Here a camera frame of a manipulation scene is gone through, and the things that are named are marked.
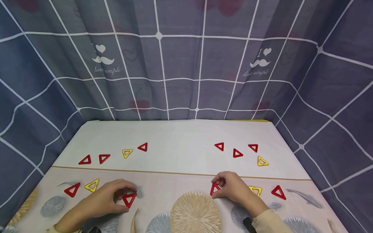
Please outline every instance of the beige circle pattern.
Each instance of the beige circle pattern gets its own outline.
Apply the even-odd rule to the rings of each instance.
[[[172,233],[221,233],[222,218],[210,196],[188,192],[173,205],[170,227]]]

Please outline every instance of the mustache print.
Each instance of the mustache print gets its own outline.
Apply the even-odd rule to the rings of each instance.
[[[107,57],[99,57],[97,56],[96,58],[92,58],[92,60],[94,60],[95,62],[97,63],[104,63],[105,65],[111,65],[113,62],[114,62],[114,59],[113,60],[110,60],[109,58]]]
[[[271,62],[267,62],[265,59],[261,59],[261,60],[256,60],[256,61],[254,62],[254,64],[251,64],[251,63],[250,63],[250,66],[251,66],[251,68],[254,68],[254,67],[256,67],[257,65],[259,65],[259,66],[261,66],[261,67],[265,67],[265,66],[267,66],[269,63],[271,63]]]

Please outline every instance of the finger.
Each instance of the finger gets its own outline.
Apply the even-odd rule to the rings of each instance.
[[[223,187],[223,186],[225,185],[225,179],[222,179],[222,180],[219,182],[219,184],[217,184],[217,185],[219,185],[220,187]]]
[[[224,197],[224,189],[217,190],[212,194],[212,199]]]
[[[125,188],[116,191],[116,192],[114,193],[114,201],[116,201],[116,200],[121,200],[121,199],[122,199],[122,196],[124,196],[124,195],[126,195],[126,194],[128,193],[127,191],[128,191],[128,190],[125,189]]]
[[[137,190],[137,187],[134,183],[126,181],[124,179],[115,180],[115,182],[113,183],[113,186],[114,186],[115,191],[124,189],[124,188],[133,190],[133,191]]]
[[[129,208],[125,205],[119,205],[119,204],[114,204],[113,205],[113,213],[115,214],[121,214],[121,213],[127,213],[129,211]]]
[[[217,182],[218,180],[221,180],[223,178],[225,178],[225,174],[226,174],[226,171],[222,171],[222,172],[219,172],[213,179],[211,182],[215,183]]]

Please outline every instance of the right hand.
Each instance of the right hand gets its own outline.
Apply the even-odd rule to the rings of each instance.
[[[235,172],[219,172],[211,182],[223,187],[213,193],[213,199],[227,197],[234,202],[242,204],[248,197],[255,195]]]

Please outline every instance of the gold line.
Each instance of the gold line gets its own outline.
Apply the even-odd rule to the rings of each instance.
[[[120,169],[100,169],[100,168],[62,167],[62,166],[51,166],[51,167],[68,168],[68,169],[81,169],[81,170],[99,170],[99,171],[126,171],[126,172],[159,173],[159,174],[175,174],[175,175],[191,175],[191,176],[216,176],[216,175],[210,175],[210,174],[192,174],[192,173],[163,172],[163,171],[133,171],[133,170],[120,170]],[[286,178],[270,178],[270,177],[257,177],[257,176],[240,176],[240,177],[241,178],[266,179],[266,180],[311,181],[311,179],[286,179]]]

